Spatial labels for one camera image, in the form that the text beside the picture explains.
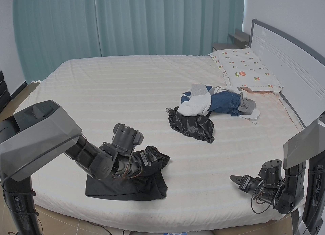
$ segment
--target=mattress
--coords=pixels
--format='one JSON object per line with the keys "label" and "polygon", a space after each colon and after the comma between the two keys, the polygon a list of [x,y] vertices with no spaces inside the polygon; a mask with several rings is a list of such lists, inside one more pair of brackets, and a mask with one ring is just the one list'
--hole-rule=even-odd
{"label": "mattress", "polygon": [[[179,105],[192,83],[225,85],[209,56],[119,56],[63,63],[17,111],[52,99],[82,128],[89,142],[110,142],[113,127],[138,129],[147,145],[171,157],[162,175],[167,197],[149,202],[85,196],[87,174],[64,154],[32,175],[35,203],[51,211],[110,227],[142,232],[183,232],[264,223],[282,215],[251,210],[251,197],[230,175],[257,176],[262,163],[283,158],[283,143],[301,130],[278,93],[248,93],[261,116],[258,124],[212,113],[212,144],[172,130],[166,108]],[[261,211],[265,205],[255,205]]]}

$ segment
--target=pillowcase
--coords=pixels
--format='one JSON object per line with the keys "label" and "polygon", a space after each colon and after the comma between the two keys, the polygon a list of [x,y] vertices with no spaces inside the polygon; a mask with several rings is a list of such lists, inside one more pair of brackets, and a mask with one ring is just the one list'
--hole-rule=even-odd
{"label": "pillowcase", "polygon": [[227,86],[275,92],[280,92],[283,88],[283,85],[249,47],[217,50],[209,55],[222,71]]}

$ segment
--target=bed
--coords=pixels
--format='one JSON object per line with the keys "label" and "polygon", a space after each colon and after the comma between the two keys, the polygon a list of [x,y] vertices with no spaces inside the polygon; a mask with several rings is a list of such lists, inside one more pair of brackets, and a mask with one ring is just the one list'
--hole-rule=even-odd
{"label": "bed", "polygon": [[[295,98],[297,93],[291,93],[296,82],[285,80],[288,73],[294,74],[296,81],[305,83],[302,88],[306,91],[314,88],[317,93],[311,95],[323,102],[324,80],[319,72],[315,74],[300,62],[302,57],[310,63],[321,64],[322,57],[315,58],[310,50],[297,46],[297,42],[284,38],[282,33],[253,20],[250,43],[285,86],[282,95],[247,93],[261,111],[256,125],[243,118],[212,113],[215,137],[212,144],[172,130],[165,111],[179,105],[180,94],[194,82],[225,85],[211,57],[119,56],[63,63],[17,111],[52,99],[96,146],[111,141],[113,127],[118,122],[138,129],[144,141],[137,150],[152,145],[171,157],[162,170],[169,189],[165,199],[150,202],[86,197],[86,173],[62,154],[32,175],[33,189],[37,193],[35,203],[109,227],[157,233],[221,229],[282,218],[271,208],[263,214],[254,214],[250,196],[239,191],[229,179],[230,175],[257,176],[262,163],[282,159],[283,144],[301,131],[302,125],[308,125],[323,112],[319,104],[314,110],[305,111],[306,105]],[[295,52],[306,56],[297,56]],[[303,81],[296,71],[302,71],[300,74],[305,78],[307,75],[309,81]],[[307,187],[307,176],[304,186]],[[262,210],[265,206],[254,207]]]}

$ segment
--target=floor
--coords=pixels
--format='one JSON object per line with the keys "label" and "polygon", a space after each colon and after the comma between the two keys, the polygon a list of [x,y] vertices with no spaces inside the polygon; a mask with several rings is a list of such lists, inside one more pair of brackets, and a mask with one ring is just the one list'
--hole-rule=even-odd
{"label": "floor", "polygon": [[[12,100],[6,108],[0,113],[0,121],[14,114],[18,106],[27,98],[27,96],[39,85],[39,83],[30,83],[21,91],[18,96]],[[39,220],[42,223],[44,234],[46,235],[107,235],[108,232],[102,227],[94,226],[84,220],[65,216],[59,213],[49,211],[38,205],[35,206],[39,212]],[[123,230],[106,227],[112,235],[123,235]],[[11,218],[8,207],[5,205],[3,196],[0,195],[0,235],[7,235],[9,231],[17,232]],[[232,227],[221,230],[214,230],[215,235],[273,235],[273,234],[292,234],[291,215],[285,216],[281,221],[269,221],[266,224],[256,224],[241,227]],[[129,235],[130,231],[125,231],[124,235]]]}

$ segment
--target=teal curtain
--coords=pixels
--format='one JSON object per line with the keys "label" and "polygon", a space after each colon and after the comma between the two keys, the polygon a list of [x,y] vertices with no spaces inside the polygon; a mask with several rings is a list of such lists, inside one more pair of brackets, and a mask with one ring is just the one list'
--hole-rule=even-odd
{"label": "teal curtain", "polygon": [[14,0],[27,82],[69,59],[206,55],[242,28],[244,0]]}

